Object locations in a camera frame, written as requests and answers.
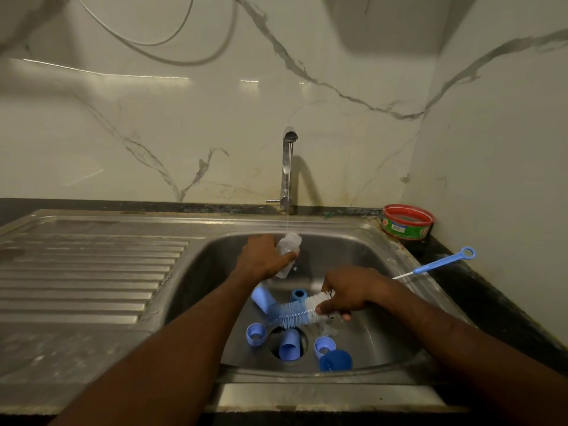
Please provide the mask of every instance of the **white marble wall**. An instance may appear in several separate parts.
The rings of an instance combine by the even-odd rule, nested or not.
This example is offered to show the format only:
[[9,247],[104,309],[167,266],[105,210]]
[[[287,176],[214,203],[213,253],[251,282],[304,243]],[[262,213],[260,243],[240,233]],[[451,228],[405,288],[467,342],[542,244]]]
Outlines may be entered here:
[[568,0],[456,0],[405,203],[568,344]]
[[[84,1],[158,40],[190,0]],[[77,0],[0,0],[0,195],[263,203],[291,125],[299,204],[399,201],[449,3],[195,0],[144,54]]]

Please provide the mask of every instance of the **hand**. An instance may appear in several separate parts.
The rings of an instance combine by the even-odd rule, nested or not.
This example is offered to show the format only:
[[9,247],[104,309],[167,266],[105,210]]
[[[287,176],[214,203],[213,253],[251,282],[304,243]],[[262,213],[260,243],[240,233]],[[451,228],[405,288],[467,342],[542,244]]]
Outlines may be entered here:
[[393,280],[375,269],[359,266],[341,266],[327,272],[322,291],[334,290],[329,301],[316,306],[316,313],[331,314],[340,311],[344,320],[351,320],[351,311],[365,308],[368,301],[377,301],[376,294],[386,293]]
[[275,248],[272,235],[250,236],[238,257],[235,272],[250,280],[254,286],[263,279],[272,278],[298,255],[291,251],[280,256]]

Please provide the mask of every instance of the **forearm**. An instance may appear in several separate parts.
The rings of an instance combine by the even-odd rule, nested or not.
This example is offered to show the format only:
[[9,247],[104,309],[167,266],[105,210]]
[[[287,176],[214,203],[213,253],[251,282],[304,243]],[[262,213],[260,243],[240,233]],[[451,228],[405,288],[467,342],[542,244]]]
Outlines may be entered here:
[[235,272],[96,380],[56,425],[194,423],[254,284]]
[[422,342],[430,355],[519,424],[564,421],[568,380],[544,365],[445,313],[392,282],[380,303]]

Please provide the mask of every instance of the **green label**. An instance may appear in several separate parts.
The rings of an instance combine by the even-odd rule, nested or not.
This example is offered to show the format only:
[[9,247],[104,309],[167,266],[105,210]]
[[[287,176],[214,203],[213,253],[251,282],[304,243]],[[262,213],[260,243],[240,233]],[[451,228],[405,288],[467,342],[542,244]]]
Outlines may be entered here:
[[403,239],[422,239],[428,233],[430,226],[417,227],[415,225],[404,225],[398,222],[383,218],[383,229],[385,232],[401,237]]

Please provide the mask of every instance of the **kitchen sink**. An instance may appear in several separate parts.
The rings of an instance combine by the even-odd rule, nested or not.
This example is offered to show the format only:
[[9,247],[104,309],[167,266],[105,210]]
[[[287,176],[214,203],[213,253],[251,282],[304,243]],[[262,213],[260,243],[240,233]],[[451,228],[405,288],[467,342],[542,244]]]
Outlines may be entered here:
[[[288,277],[266,282],[277,301],[320,291],[341,264],[396,276],[419,264],[376,217],[36,211],[0,228],[0,414],[56,414],[101,373],[219,286],[248,236],[302,236]],[[469,322],[428,274],[401,280]],[[248,300],[224,349],[208,410],[444,408],[436,363],[378,306],[302,326],[302,356],[278,358],[245,329],[266,317]],[[353,370],[319,372],[314,340],[332,336]]]
[[[182,279],[167,314],[167,321],[219,286],[235,268],[237,257],[246,243],[246,235],[223,236],[210,244],[195,258]],[[308,295],[321,291],[328,270],[342,264],[373,267],[391,274],[386,263],[366,243],[351,236],[303,234],[301,253],[286,279],[272,278],[266,282],[279,303],[290,301],[293,290],[301,288]],[[249,298],[223,352],[224,365],[245,369],[315,373],[319,361],[314,353],[314,341],[331,334],[337,348],[348,351],[355,370],[380,365],[402,364],[420,351],[420,344],[396,319],[377,306],[353,313],[351,322],[337,315],[327,323],[320,322],[299,329],[303,355],[296,361],[278,358],[281,329],[268,328],[269,338],[261,347],[251,347],[245,339],[246,328],[254,323],[267,324],[266,315]]]

